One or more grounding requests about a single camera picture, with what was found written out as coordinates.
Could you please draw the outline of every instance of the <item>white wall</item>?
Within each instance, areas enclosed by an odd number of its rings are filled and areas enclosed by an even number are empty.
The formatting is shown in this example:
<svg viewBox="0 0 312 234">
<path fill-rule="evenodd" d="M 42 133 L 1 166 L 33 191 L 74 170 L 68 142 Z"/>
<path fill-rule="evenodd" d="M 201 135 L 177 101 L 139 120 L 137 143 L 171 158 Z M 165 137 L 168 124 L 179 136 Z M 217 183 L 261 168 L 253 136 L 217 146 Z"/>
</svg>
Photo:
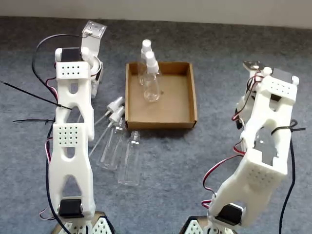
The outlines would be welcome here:
<svg viewBox="0 0 312 234">
<path fill-rule="evenodd" d="M 312 28 L 312 0 L 0 0 L 2 16 L 164 20 Z"/>
</svg>

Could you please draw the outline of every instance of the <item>perforated plastic plate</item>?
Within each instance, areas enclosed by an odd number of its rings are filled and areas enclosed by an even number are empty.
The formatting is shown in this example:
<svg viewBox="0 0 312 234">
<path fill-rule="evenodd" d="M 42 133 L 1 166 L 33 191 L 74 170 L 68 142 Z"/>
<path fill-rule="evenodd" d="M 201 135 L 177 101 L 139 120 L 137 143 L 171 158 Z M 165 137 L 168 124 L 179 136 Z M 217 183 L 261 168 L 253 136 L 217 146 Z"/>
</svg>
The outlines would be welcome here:
<svg viewBox="0 0 312 234">
<path fill-rule="evenodd" d="M 204 232 L 202 228 L 200 227 L 198 221 L 192 220 L 184 234 L 203 234 L 203 233 Z"/>
</svg>

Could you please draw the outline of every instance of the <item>black cable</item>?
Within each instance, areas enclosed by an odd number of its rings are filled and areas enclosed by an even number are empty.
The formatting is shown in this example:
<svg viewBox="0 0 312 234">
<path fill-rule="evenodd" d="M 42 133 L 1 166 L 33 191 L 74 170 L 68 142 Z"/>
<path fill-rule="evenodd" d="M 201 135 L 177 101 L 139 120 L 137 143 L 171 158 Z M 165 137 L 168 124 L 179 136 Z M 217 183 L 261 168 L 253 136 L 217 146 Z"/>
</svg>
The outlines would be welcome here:
<svg viewBox="0 0 312 234">
<path fill-rule="evenodd" d="M 9 83 L 7 83 L 7 82 L 5 82 L 5 81 L 0 80 L 0 83 L 1 83 L 1 84 L 4 84 L 4 85 L 7 85 L 7 86 L 9 86 L 9 87 L 11 87 L 11 88 L 13 88 L 13 89 L 18 90 L 18 91 L 21 91 L 22 93 L 28 94 L 28 95 L 30 95 L 30 96 L 32 96 L 32 97 L 35 97 L 35 98 L 38 98 L 38 99 L 40 99 L 40 100 L 43 100 L 43 101 L 49 102 L 49 103 L 51 103 L 51 104 L 54 104 L 54 105 L 56 105 L 56 106 L 58 106 L 58 107 L 63 107 L 63 108 L 66 108 L 66 109 L 71 110 L 71 108 L 69 108 L 69 107 L 63 106 L 63 105 L 61 105 L 61 104 L 58 104 L 58 103 L 53 102 L 53 101 L 50 101 L 50 100 L 45 99 L 45 98 L 43 98 L 43 97 L 39 97 L 39 96 L 37 96 L 37 95 L 35 95 L 35 94 L 29 93 L 28 91 L 23 90 L 23 89 L 20 89 L 19 87 L 16 87 L 16 86 L 14 86 L 14 85 L 12 85 L 12 84 L 9 84 Z"/>
<path fill-rule="evenodd" d="M 275 128 L 271 132 L 271 135 L 273 135 L 277 130 L 280 130 L 280 129 L 290 129 L 291 132 L 297 132 L 297 131 L 304 131 L 304 130 L 306 130 L 306 128 L 294 128 L 297 124 L 298 124 L 298 121 L 295 120 L 295 119 L 292 119 L 289 126 L 277 127 L 277 128 Z M 294 184 L 295 184 L 295 181 L 296 181 L 296 164 L 295 164 L 295 157 L 294 157 L 293 140 L 292 140 L 292 138 L 291 138 L 291 141 L 290 141 L 290 150 L 291 150 L 291 158 L 292 158 L 292 183 L 291 183 L 291 186 L 289 187 L 289 190 L 288 190 L 287 195 L 285 197 L 284 204 L 283 204 L 282 211 L 281 211 L 281 215 L 279 217 L 279 227 L 278 227 L 278 233 L 279 234 L 282 234 L 282 225 L 283 225 L 284 212 L 285 212 L 285 209 L 286 209 L 286 206 L 287 206 L 287 202 L 289 200 L 289 197 L 291 196 L 291 193 L 293 191 L 293 187 L 294 187 Z"/>
<path fill-rule="evenodd" d="M 36 46 L 36 50 L 33 54 L 33 59 L 32 59 L 32 63 L 31 63 L 31 68 L 35 74 L 35 76 L 37 77 L 37 79 L 50 91 L 50 93 L 56 98 L 55 93 L 52 91 L 52 89 L 50 89 L 50 87 L 45 83 L 45 81 L 39 76 L 38 72 L 36 71 L 35 68 L 35 63 L 36 63 L 36 58 L 37 58 L 37 51 L 39 50 L 39 48 L 42 46 L 43 43 L 45 43 L 47 40 L 52 39 L 52 38 L 57 38 L 57 37 L 75 37 L 75 38 L 82 38 L 82 36 L 80 35 L 71 35 L 71 34 L 55 34 L 55 35 L 51 35 L 45 39 L 43 39 L 41 42 L 39 42 L 39 44 Z"/>
<path fill-rule="evenodd" d="M 291 149 L 291 157 L 292 157 L 292 183 L 291 183 L 291 186 L 290 186 L 290 188 L 288 190 L 286 198 L 284 200 L 284 204 L 283 204 L 283 208 L 282 208 L 282 211 L 281 211 L 281 215 L 279 217 L 279 227 L 278 227 L 278 233 L 279 234 L 282 234 L 282 225 L 283 225 L 284 212 L 285 212 L 285 209 L 286 209 L 286 205 L 287 205 L 288 199 L 291 196 L 291 193 L 293 191 L 293 187 L 294 187 L 294 184 L 295 184 L 295 181 L 296 181 L 296 164 L 295 164 L 295 160 L 294 160 L 293 141 L 292 141 L 292 139 L 291 139 L 291 143 L 290 143 L 290 149 Z"/>
<path fill-rule="evenodd" d="M 28 118 L 28 119 L 18 119 L 18 120 L 13 120 L 13 123 L 17 123 L 17 122 L 35 122 L 35 121 L 44 121 L 45 124 L 47 124 L 47 122 L 54 122 L 53 119 L 41 119 L 41 118 Z"/>
<path fill-rule="evenodd" d="M 52 129 L 53 129 L 53 123 L 51 124 L 51 127 L 49 129 L 47 138 L 49 138 L 50 135 L 51 135 L 51 132 L 52 132 Z M 50 151 L 50 143 L 49 143 L 49 141 L 47 142 L 47 149 L 48 149 L 48 151 Z M 48 159 L 46 160 L 46 163 L 45 163 L 45 188 L 46 188 L 46 192 L 47 192 L 49 207 L 50 207 L 50 210 L 52 212 L 53 217 L 56 219 L 58 224 L 64 229 L 64 231 L 67 234 L 71 234 L 68 231 L 68 229 L 64 226 L 64 224 L 62 223 L 62 221 L 60 220 L 58 215 L 55 213 L 55 210 L 54 210 L 53 205 L 52 205 L 52 201 L 51 201 L 51 197 L 50 197 L 50 188 L 49 188 L 49 161 L 48 161 Z"/>
</svg>

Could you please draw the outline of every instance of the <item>wire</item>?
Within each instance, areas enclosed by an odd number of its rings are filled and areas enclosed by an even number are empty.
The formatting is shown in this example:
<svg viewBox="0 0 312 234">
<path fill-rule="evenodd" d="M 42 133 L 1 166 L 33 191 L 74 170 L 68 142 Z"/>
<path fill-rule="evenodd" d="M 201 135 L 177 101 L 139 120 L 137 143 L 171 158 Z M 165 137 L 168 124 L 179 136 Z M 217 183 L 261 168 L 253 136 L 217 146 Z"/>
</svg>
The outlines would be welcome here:
<svg viewBox="0 0 312 234">
<path fill-rule="evenodd" d="M 58 97 L 58 92 L 57 92 L 57 90 L 56 90 L 54 87 L 52 87 L 52 86 L 49 85 L 49 81 L 50 81 L 50 80 L 53 80 L 53 79 L 56 79 L 56 77 L 47 79 L 47 80 L 45 81 L 45 83 L 46 83 L 46 85 L 53 91 L 53 93 L 55 94 L 54 97 L 56 98 L 56 100 L 58 100 L 59 97 Z"/>
<path fill-rule="evenodd" d="M 47 135 L 47 139 L 50 138 L 51 132 L 53 129 L 53 123 L 51 124 L 51 127 L 49 129 L 48 135 Z M 47 148 L 50 148 L 50 143 L 49 141 L 47 142 Z M 60 218 L 58 217 L 58 215 L 55 213 L 52 202 L 51 202 L 51 197 L 50 197 L 50 188 L 49 188 L 49 161 L 48 159 L 46 160 L 45 163 L 45 188 L 46 188 L 46 192 L 47 192 L 47 197 L 48 197 L 48 203 L 49 203 L 49 207 L 50 210 L 52 212 L 53 217 L 56 219 L 56 221 L 58 222 L 58 224 L 64 229 L 64 231 L 67 234 L 71 234 L 68 229 L 64 226 L 64 224 L 62 223 L 62 221 L 60 220 Z"/>
<path fill-rule="evenodd" d="M 49 161 L 49 163 L 51 162 L 51 154 L 50 154 L 50 149 L 47 147 L 47 142 L 52 140 L 52 137 L 47 138 L 47 140 L 44 143 L 44 149 L 45 149 L 45 153 L 47 154 L 47 159 Z"/>
<path fill-rule="evenodd" d="M 239 145 L 242 141 L 243 141 L 243 139 L 241 139 L 238 143 L 236 143 L 236 144 L 233 146 L 233 150 L 234 150 L 235 153 L 238 153 L 238 154 L 241 154 L 241 155 L 245 155 L 246 152 L 237 149 L 237 145 Z"/>
<path fill-rule="evenodd" d="M 205 176 L 203 177 L 203 182 L 202 182 L 202 184 L 203 184 L 204 189 L 213 192 L 214 196 L 216 197 L 215 192 L 214 192 L 211 188 L 206 187 L 206 185 L 205 185 L 208 176 L 209 176 L 216 168 L 218 168 L 222 163 L 224 163 L 224 162 L 226 162 L 227 160 L 230 160 L 230 159 L 232 159 L 232 158 L 234 158 L 234 157 L 237 157 L 237 156 L 242 157 L 243 155 L 234 155 L 234 156 L 225 158 L 225 159 L 223 159 L 222 161 L 218 162 L 218 163 L 217 163 L 215 166 L 213 166 L 211 169 L 209 169 L 209 171 L 208 171 L 208 172 L 205 174 Z"/>
<path fill-rule="evenodd" d="M 292 183 L 291 186 L 289 187 L 288 193 L 286 195 L 286 198 L 284 200 L 283 208 L 281 211 L 281 215 L 279 217 L 279 227 L 278 227 L 278 233 L 282 234 L 282 225 L 283 225 L 283 217 L 284 217 L 284 212 L 286 209 L 286 205 L 288 202 L 289 197 L 291 196 L 291 193 L 293 191 L 293 187 L 296 181 L 296 164 L 295 164 L 295 158 L 294 158 L 294 151 L 293 151 L 293 140 L 291 139 L 290 142 L 290 149 L 291 149 L 291 157 L 292 157 Z"/>
<path fill-rule="evenodd" d="M 97 56 L 94 56 L 94 57 L 96 58 L 96 60 L 98 60 L 99 67 L 98 67 L 97 72 L 95 72 L 93 75 L 91 75 L 92 77 L 94 77 L 95 75 L 97 75 L 97 74 L 101 71 L 101 69 L 102 69 L 102 63 L 101 63 L 101 61 L 99 60 L 99 58 L 98 58 Z"/>
<path fill-rule="evenodd" d="M 46 212 L 48 209 L 49 209 L 49 206 L 48 206 L 47 208 L 45 208 L 44 210 L 42 210 L 42 211 L 39 212 L 39 217 L 40 217 L 40 219 L 42 219 L 42 220 L 49 220 L 49 221 L 55 219 L 53 216 L 52 216 L 52 217 L 49 217 L 49 218 L 45 218 L 45 217 L 42 216 L 42 214 L 43 214 L 44 212 Z"/>
<path fill-rule="evenodd" d="M 43 43 L 45 43 L 47 40 L 52 39 L 52 38 L 57 38 L 57 37 L 75 37 L 75 38 L 84 38 L 81 35 L 71 35 L 71 34 L 55 34 L 55 35 L 51 35 L 45 39 L 43 39 L 42 41 L 39 42 L 39 44 L 36 46 L 35 52 L 33 54 L 33 59 L 32 59 L 32 63 L 31 63 L 31 68 L 35 74 L 35 76 L 37 77 L 37 79 L 50 91 L 50 93 L 55 97 L 55 93 L 53 91 L 53 89 L 51 89 L 44 81 L 43 79 L 39 76 L 38 72 L 36 71 L 36 67 L 35 67 L 35 63 L 36 63 L 36 58 L 37 58 L 37 51 L 39 50 L 39 48 L 42 46 Z"/>
<path fill-rule="evenodd" d="M 14 86 L 14 85 L 12 85 L 12 84 L 9 84 L 9 83 L 7 83 L 7 82 L 5 82 L 5 81 L 0 80 L 0 83 L 1 83 L 1 84 L 4 84 L 4 85 L 7 85 L 7 86 L 9 86 L 9 87 L 11 87 L 11 88 L 13 88 L 13 89 L 18 90 L 18 91 L 21 91 L 21 92 L 23 92 L 23 93 L 26 93 L 26 94 L 28 94 L 28 95 L 30 95 L 30 96 L 32 96 L 32 97 L 35 97 L 35 98 L 38 98 L 38 99 L 40 99 L 40 100 L 43 100 L 43 101 L 49 102 L 49 103 L 51 103 L 51 104 L 54 104 L 54 105 L 56 105 L 56 106 L 58 106 L 58 107 L 63 107 L 63 108 L 66 108 L 66 109 L 71 110 L 71 108 L 69 108 L 69 107 L 63 106 L 63 105 L 58 104 L 58 103 L 56 103 L 56 102 L 47 100 L 47 99 L 45 99 L 45 98 L 43 98 L 43 97 L 39 97 L 39 96 L 37 96 L 37 95 L 35 95 L 35 94 L 29 93 L 29 92 L 27 92 L 26 90 L 20 89 L 20 88 Z"/>
<path fill-rule="evenodd" d="M 256 86 L 257 83 L 260 83 L 260 82 L 261 82 L 261 81 L 256 80 L 257 77 L 264 78 L 263 76 L 258 76 L 258 75 L 256 74 L 256 75 L 254 75 L 253 77 L 250 77 L 250 78 L 248 79 L 248 80 L 253 79 L 252 87 L 251 87 L 251 89 L 249 89 L 249 87 L 250 87 L 251 84 L 249 84 L 249 86 L 247 85 L 246 93 L 247 93 L 248 91 L 249 91 L 249 93 L 248 93 L 248 95 L 247 95 L 246 101 L 245 101 L 243 107 L 242 107 L 239 111 L 237 111 L 237 112 L 232 116 L 232 118 L 231 118 L 232 121 L 236 121 L 236 120 L 239 118 L 238 115 L 239 115 L 239 113 L 241 113 L 242 110 L 246 107 L 247 101 L 248 101 L 249 97 L 251 96 L 254 87 Z"/>
<path fill-rule="evenodd" d="M 291 132 L 297 132 L 297 131 L 304 131 L 304 130 L 306 130 L 306 128 L 294 128 L 297 124 L 298 124 L 298 121 L 295 120 L 295 119 L 292 119 L 289 126 L 279 126 L 279 127 L 275 128 L 271 132 L 271 135 L 273 135 L 277 130 L 280 130 L 280 129 L 290 129 Z M 291 183 L 291 185 L 289 187 L 289 190 L 287 192 L 287 195 L 285 197 L 284 204 L 283 204 L 282 211 L 281 211 L 281 215 L 280 215 L 280 218 L 279 218 L 279 227 L 278 227 L 278 233 L 279 234 L 282 234 L 282 225 L 283 225 L 284 212 L 285 212 L 285 209 L 286 209 L 286 206 L 287 206 L 287 202 L 289 200 L 289 197 L 291 196 L 291 193 L 293 191 L 293 187 L 294 187 L 294 184 L 295 184 L 295 181 L 296 181 L 296 164 L 295 164 L 295 157 L 294 157 L 293 140 L 292 140 L 292 138 L 290 140 L 290 150 L 291 150 L 291 158 L 292 158 L 292 183 Z"/>
<path fill-rule="evenodd" d="M 203 200 L 201 201 L 201 205 L 207 209 L 209 209 L 209 205 L 207 203 L 211 203 L 212 200 Z"/>
<path fill-rule="evenodd" d="M 13 120 L 13 123 L 18 123 L 18 122 L 35 122 L 35 121 L 44 121 L 45 124 L 47 122 L 53 122 L 53 119 L 40 119 L 40 118 L 29 118 L 29 119 L 18 119 L 18 120 Z"/>
</svg>

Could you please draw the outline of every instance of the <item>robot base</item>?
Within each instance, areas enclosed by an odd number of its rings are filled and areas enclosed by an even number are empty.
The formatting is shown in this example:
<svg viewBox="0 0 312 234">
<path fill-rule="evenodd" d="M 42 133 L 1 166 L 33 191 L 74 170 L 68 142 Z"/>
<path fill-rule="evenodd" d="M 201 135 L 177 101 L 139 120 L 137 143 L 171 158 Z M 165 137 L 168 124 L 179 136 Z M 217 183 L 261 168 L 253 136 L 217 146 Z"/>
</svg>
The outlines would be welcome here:
<svg viewBox="0 0 312 234">
<path fill-rule="evenodd" d="M 179 234 L 208 234 L 207 216 L 190 216 L 183 225 Z M 226 229 L 224 234 L 238 234 L 236 231 Z"/>
<path fill-rule="evenodd" d="M 115 234 L 114 227 L 108 220 L 106 214 L 104 212 L 96 211 L 91 221 L 93 230 L 91 232 L 88 231 L 88 234 Z M 80 227 L 72 227 L 72 223 L 64 223 L 65 227 L 71 234 L 85 234 L 87 233 L 85 227 L 80 229 Z M 58 224 L 55 226 L 51 234 L 65 234 L 66 232 L 61 228 Z"/>
</svg>

